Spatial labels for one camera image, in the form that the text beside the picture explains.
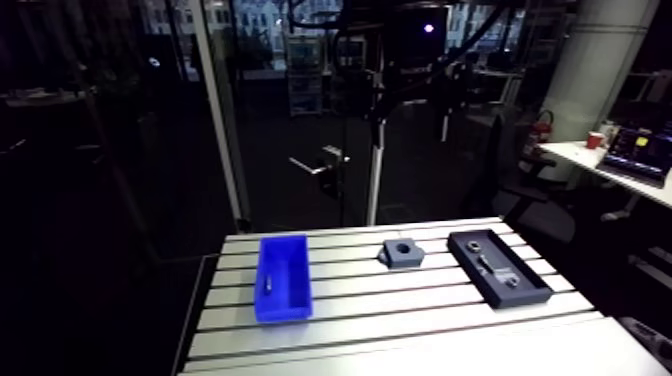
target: office chair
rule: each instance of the office chair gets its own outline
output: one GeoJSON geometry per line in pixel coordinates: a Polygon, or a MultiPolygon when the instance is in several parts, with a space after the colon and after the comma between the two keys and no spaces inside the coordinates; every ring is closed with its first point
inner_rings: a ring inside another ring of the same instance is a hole
{"type": "Polygon", "coordinates": [[[506,192],[515,196],[517,201],[504,214],[504,219],[515,225],[519,224],[521,217],[532,204],[549,202],[549,192],[538,175],[545,167],[554,167],[556,163],[550,159],[521,153],[522,143],[516,142],[516,130],[529,131],[531,126],[517,126],[514,122],[514,109],[499,107],[494,112],[482,169],[463,202],[462,210],[467,216],[502,214],[494,209],[493,200],[499,192],[506,192]],[[528,171],[519,167],[520,161],[531,166],[528,171]]]}

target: glass door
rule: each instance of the glass door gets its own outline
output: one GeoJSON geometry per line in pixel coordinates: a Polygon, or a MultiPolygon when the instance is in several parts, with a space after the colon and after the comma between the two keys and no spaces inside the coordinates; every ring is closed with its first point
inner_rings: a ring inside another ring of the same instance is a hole
{"type": "MultiPolygon", "coordinates": [[[[369,131],[333,111],[330,35],[292,32],[285,1],[190,4],[242,230],[363,225],[369,131]]],[[[317,22],[340,6],[306,1],[295,14],[317,22]]]]}

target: aluminum table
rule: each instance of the aluminum table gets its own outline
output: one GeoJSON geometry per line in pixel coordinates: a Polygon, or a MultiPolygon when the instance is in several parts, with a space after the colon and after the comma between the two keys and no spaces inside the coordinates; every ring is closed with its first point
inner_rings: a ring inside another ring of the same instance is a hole
{"type": "Polygon", "coordinates": [[[256,323],[264,234],[230,236],[181,375],[668,374],[500,218],[304,233],[311,319],[256,323]],[[493,310],[483,301],[446,247],[451,232],[482,229],[543,277],[554,290],[548,302],[493,310]],[[391,271],[375,259],[395,238],[425,250],[419,268],[391,271]]]}

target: blue tray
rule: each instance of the blue tray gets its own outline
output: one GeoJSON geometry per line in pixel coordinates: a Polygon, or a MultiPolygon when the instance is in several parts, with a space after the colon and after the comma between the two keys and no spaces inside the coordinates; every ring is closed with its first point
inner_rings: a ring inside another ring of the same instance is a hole
{"type": "Polygon", "coordinates": [[[261,323],[304,320],[313,314],[305,235],[261,239],[254,313],[261,323]]]}

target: hexagonal nut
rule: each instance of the hexagonal nut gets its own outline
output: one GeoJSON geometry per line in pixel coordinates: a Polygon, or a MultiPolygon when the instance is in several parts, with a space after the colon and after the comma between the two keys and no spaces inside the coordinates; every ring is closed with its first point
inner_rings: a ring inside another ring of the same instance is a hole
{"type": "Polygon", "coordinates": [[[478,244],[477,241],[472,240],[467,243],[467,249],[470,250],[473,253],[479,253],[481,252],[481,245],[478,244]]]}

